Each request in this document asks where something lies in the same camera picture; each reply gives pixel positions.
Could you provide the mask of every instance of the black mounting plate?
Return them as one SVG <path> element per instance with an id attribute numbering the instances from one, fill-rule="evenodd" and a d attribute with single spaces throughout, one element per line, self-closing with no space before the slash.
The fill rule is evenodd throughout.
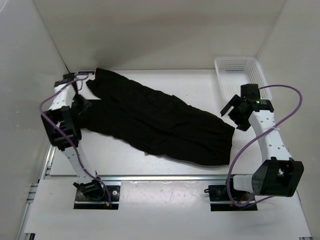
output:
<path id="1" fill-rule="evenodd" d="M 107 185 L 107 188 L 111 195 L 111 206 L 107 206 L 107 198 L 104 195 L 101 196 L 101 199 L 92 199 L 89 196 L 84 196 L 81 191 L 77 189 L 73 209 L 118 210 L 121 186 Z"/>

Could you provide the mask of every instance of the garment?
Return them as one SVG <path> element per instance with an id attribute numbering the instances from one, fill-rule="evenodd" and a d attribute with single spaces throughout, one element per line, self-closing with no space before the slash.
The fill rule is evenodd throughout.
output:
<path id="1" fill-rule="evenodd" d="M 112 135 L 152 155 L 205 166 L 230 162 L 235 129 L 219 117 L 129 80 L 97 68 L 95 80 L 86 82 L 101 100 L 79 117 L 81 128 Z"/>

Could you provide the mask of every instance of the white basket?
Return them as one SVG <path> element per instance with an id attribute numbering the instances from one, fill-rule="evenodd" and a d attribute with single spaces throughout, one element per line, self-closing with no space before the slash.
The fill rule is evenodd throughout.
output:
<path id="1" fill-rule="evenodd" d="M 221 94 L 227 102 L 235 94 L 240 96 L 241 85 L 268 85 L 259 62 L 253 57 L 218 57 L 214 65 Z M 262 99 L 272 99 L 269 88 L 262 89 L 260 94 Z"/>

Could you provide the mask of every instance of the white table surface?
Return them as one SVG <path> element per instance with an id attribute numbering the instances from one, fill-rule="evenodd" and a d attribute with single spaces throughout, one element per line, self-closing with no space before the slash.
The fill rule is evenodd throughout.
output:
<path id="1" fill-rule="evenodd" d="M 121 183 L 118 210 L 73 209 L 73 177 L 41 180 L 25 233 L 34 240 L 299 240 L 310 231 L 297 193 L 258 211 L 211 212 L 205 181 Z"/>
<path id="2" fill-rule="evenodd" d="M 122 70 L 117 73 L 142 85 L 166 94 L 175 95 L 187 104 L 220 116 L 225 106 L 214 69 L 204 70 Z M 98 99 L 84 84 L 80 93 L 87 99 Z M 232 126 L 228 116 L 222 118 Z M 231 149 L 231 159 L 251 139 L 255 137 L 252 128 L 243 132 L 235 130 Z M 191 162 L 176 161 L 165 156 L 145 155 L 128 143 L 112 136 L 82 131 L 81 145 L 92 167 L 104 175 L 217 175 L 227 174 L 229 166 L 206 167 Z M 250 146 L 239 158 L 233 173 L 253 174 L 261 165 L 262 158 L 258 143 Z M 56 151 L 53 158 L 52 176 L 76 175 L 67 158 Z"/>

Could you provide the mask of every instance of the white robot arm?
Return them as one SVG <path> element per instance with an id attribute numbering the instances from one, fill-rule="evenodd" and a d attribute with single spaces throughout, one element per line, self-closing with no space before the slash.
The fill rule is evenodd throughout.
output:
<path id="1" fill-rule="evenodd" d="M 80 145 L 82 135 L 77 126 L 77 115 L 85 111 L 91 103 L 78 94 L 73 74 L 66 74 L 63 80 L 57 81 L 54 84 L 54 91 L 59 94 L 54 98 L 49 110 L 41 114 L 50 143 L 56 146 L 71 163 L 78 177 L 78 181 L 73 185 L 85 197 L 100 198 L 105 194 L 106 187 L 83 153 Z"/>
<path id="2" fill-rule="evenodd" d="M 221 111 L 228 114 L 246 131 L 252 126 L 257 136 L 272 129 L 275 123 L 274 108 L 269 100 L 261 99 L 257 84 L 241 86 L 241 97 L 235 95 Z M 262 196 L 291 197 L 304 171 L 301 161 L 294 161 L 287 151 L 278 129 L 258 139 L 262 165 L 254 174 L 234 175 L 233 189 Z"/>

